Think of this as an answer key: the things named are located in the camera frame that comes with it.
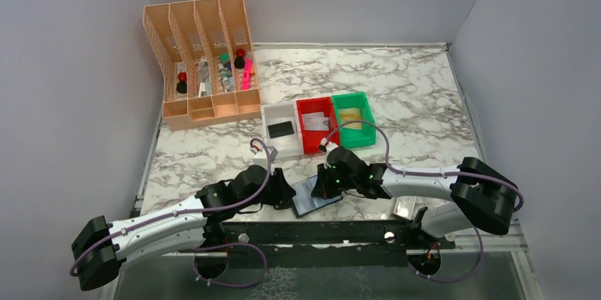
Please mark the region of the peach plastic desk organizer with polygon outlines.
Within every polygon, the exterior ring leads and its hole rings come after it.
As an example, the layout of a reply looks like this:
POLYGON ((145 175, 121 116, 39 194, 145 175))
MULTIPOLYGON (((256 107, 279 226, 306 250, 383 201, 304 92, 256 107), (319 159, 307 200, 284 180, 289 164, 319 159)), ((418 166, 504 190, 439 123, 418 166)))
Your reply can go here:
POLYGON ((171 130, 187 130, 260 118, 257 61, 245 0, 191 0, 155 4, 143 9, 143 26, 164 79, 162 118, 171 130), (241 90, 243 70, 234 68, 235 51, 243 48, 254 63, 251 88, 241 90), (223 93, 218 58, 227 53, 235 90, 223 93), (196 63, 208 60, 209 96, 197 97, 196 63), (187 73, 187 93, 176 92, 177 75, 187 73))

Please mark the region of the green plastic bin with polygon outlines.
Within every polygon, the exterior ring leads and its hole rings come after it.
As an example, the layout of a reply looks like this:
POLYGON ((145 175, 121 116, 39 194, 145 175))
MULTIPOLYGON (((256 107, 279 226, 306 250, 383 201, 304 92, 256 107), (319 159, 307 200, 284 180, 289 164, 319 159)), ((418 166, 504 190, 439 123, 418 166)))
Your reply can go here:
POLYGON ((340 142, 346 148, 363 148, 374 145, 376 130, 362 123, 375 123, 368 99, 364 92, 338 94, 332 96, 332 103, 338 123, 347 123, 339 130, 340 142))

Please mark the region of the black leather card holder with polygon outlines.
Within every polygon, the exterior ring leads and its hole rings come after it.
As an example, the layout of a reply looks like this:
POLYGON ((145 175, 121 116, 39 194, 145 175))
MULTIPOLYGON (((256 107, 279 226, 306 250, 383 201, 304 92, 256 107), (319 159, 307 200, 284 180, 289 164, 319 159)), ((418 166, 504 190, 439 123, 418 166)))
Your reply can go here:
POLYGON ((292 198, 293 212, 296 218, 302 218, 330 204, 335 204, 343 200, 342 195, 331 199, 312 196, 311 191, 315 188, 317 180, 318 176, 314 175, 292 185, 293 190, 296 192, 296 195, 292 198))

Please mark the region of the silver card tin box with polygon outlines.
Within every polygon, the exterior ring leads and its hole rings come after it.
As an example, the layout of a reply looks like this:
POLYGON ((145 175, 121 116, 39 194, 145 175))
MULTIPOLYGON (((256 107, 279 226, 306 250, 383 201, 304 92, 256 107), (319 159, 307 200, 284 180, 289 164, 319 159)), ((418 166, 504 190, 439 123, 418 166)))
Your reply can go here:
POLYGON ((411 221, 414 216, 416 200, 416 196, 397 197, 391 215, 402 220, 411 221))

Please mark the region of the silver patterned credit card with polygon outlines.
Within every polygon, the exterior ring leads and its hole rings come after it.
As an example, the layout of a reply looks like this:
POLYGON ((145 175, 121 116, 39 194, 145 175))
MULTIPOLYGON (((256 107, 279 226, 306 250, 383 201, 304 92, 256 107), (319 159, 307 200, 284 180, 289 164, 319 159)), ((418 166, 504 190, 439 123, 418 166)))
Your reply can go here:
POLYGON ((324 118, 324 112, 303 113, 302 119, 304 122, 312 121, 314 118, 324 118))

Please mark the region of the white plastic bin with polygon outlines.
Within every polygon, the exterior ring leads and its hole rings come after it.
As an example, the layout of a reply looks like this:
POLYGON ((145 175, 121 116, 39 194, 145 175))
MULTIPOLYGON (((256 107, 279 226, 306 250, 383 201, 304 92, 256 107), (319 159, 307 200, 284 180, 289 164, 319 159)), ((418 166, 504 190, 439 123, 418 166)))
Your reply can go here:
POLYGON ((277 150, 277 159, 303 155, 296 102, 264 104, 261 108, 266 144, 277 150))

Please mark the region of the red plastic bin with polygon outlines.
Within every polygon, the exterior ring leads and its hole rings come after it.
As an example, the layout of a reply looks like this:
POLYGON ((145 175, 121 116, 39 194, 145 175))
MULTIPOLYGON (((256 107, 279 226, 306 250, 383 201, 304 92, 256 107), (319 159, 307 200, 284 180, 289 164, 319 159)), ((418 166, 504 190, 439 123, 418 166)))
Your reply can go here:
POLYGON ((321 140, 338 126, 332 99, 329 96, 299 99, 296 106, 303 154, 319 153, 321 140))

